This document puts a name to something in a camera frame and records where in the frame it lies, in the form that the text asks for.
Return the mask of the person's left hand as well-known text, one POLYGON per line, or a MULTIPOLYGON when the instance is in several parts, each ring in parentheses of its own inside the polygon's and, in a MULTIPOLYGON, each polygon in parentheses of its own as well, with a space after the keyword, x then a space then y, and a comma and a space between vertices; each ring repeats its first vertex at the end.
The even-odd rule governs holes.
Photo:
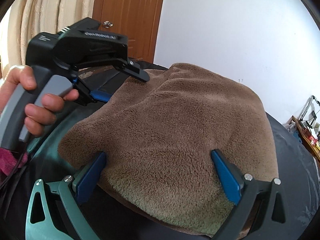
MULTIPOLYGON (((35 90, 37 87, 33 69, 29 66, 13 66, 1 82, 1 112, 4 110, 17 85, 22 85, 26 90, 35 90)), ((42 106, 32 103, 26 105, 24 124, 34 136, 40 137, 46 126, 52 125, 56 120, 56 113, 60 113, 66 101, 75 101, 79 92, 72 89, 65 96, 45 94, 42 97, 42 106)))

